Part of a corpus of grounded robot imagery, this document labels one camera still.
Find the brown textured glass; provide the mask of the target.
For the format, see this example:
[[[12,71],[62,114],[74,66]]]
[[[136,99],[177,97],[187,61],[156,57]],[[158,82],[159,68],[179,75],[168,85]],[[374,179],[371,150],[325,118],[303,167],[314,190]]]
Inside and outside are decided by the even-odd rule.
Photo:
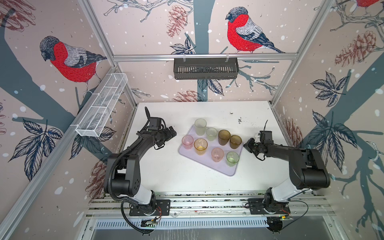
[[[242,138],[238,135],[232,135],[230,137],[230,147],[232,149],[237,149],[242,144]]]

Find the rose pink glass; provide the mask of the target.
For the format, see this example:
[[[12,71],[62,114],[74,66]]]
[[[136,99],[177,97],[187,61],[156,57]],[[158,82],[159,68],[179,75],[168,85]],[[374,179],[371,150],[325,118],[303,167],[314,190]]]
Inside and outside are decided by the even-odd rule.
[[[194,138],[191,135],[185,135],[182,138],[182,147],[186,150],[190,150],[194,146]]]

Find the bright green glass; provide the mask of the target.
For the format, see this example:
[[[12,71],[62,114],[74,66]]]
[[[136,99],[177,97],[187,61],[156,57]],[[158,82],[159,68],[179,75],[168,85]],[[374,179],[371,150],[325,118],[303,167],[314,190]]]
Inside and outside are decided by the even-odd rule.
[[[228,152],[226,158],[226,164],[229,167],[236,166],[240,160],[240,156],[236,152]]]

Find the dark brown glass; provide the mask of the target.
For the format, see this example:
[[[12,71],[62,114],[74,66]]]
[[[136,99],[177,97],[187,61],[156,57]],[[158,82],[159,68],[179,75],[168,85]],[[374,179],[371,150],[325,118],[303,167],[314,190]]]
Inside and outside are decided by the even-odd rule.
[[[221,146],[225,146],[231,138],[231,133],[228,130],[220,130],[218,132],[218,142]]]

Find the pale green tall glass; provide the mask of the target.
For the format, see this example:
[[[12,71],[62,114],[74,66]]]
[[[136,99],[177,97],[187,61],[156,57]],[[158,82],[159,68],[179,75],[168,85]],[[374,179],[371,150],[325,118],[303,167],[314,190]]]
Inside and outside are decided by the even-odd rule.
[[[207,121],[205,119],[195,120],[194,125],[198,136],[203,136],[206,133]]]

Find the yellow amber glass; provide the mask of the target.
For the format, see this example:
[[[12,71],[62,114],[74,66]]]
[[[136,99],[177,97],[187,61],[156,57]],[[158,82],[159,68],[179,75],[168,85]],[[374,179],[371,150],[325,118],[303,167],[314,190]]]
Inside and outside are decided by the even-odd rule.
[[[207,147],[208,142],[203,138],[196,139],[194,142],[194,148],[199,156],[202,156],[206,153]]]

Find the lilac plastic tray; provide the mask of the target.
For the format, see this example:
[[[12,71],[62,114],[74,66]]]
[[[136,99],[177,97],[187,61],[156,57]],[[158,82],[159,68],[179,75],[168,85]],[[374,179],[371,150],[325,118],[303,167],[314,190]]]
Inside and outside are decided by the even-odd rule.
[[[192,148],[191,149],[186,149],[183,144],[180,145],[179,147],[179,154],[192,160],[192,161],[195,161],[199,164],[202,164],[208,168],[211,168],[217,172],[220,172],[224,175],[227,175],[227,176],[233,176],[235,173],[236,173],[236,170],[237,170],[237,164],[234,164],[233,166],[229,166],[227,164],[227,154],[229,152],[235,152],[237,153],[239,156],[241,155],[241,152],[243,150],[243,146],[240,146],[238,147],[237,149],[232,149],[230,147],[230,144],[227,143],[225,146],[221,146],[218,142],[218,140],[214,140],[214,141],[209,141],[206,137],[206,135],[204,136],[198,136],[196,134],[196,130],[195,130],[195,126],[192,125],[191,128],[189,129],[187,135],[190,135],[193,137],[194,140],[197,140],[199,138],[203,138],[205,140],[207,140],[208,142],[208,147],[207,147],[207,150],[205,151],[205,153],[203,155],[199,155],[197,153],[197,150],[195,149],[194,147],[194,144],[192,144]],[[221,148],[223,151],[224,151],[224,157],[222,158],[222,160],[220,160],[219,162],[215,162],[213,161],[212,159],[212,150],[214,148]]]

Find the pale green small glass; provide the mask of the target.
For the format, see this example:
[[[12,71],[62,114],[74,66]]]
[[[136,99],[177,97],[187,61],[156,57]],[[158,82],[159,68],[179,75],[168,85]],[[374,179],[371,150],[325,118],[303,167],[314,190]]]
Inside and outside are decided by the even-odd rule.
[[[214,141],[217,137],[218,131],[215,128],[207,128],[206,135],[209,141]]]

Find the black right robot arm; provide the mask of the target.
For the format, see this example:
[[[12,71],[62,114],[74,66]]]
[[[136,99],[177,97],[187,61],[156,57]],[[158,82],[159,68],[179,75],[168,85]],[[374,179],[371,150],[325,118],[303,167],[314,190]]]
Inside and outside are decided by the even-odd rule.
[[[289,163],[289,178],[264,194],[264,208],[276,212],[288,201],[307,190],[325,189],[331,180],[322,156],[317,149],[300,149],[277,145],[271,131],[260,131],[260,140],[250,138],[244,148],[258,160],[277,158]]]

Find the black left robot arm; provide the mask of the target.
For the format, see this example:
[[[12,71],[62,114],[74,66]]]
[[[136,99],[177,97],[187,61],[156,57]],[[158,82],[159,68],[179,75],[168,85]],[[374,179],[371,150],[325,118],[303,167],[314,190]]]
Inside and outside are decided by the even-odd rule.
[[[159,150],[174,138],[177,132],[167,127],[162,118],[149,117],[137,132],[138,138],[119,154],[108,157],[104,191],[116,202],[149,206],[155,201],[154,193],[141,184],[140,160],[154,148]]]

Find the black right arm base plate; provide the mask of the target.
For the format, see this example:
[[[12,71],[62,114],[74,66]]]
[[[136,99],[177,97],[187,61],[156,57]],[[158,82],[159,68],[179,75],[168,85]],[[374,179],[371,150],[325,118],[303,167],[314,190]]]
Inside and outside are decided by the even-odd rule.
[[[248,199],[248,207],[251,215],[289,215],[291,213],[288,202],[267,203],[265,199]]]

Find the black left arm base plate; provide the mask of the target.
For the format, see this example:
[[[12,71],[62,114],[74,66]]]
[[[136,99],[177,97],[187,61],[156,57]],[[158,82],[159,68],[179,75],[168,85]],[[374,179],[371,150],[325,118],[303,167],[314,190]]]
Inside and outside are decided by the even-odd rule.
[[[130,208],[131,217],[168,216],[170,214],[170,200],[151,201],[148,205],[133,205]]]

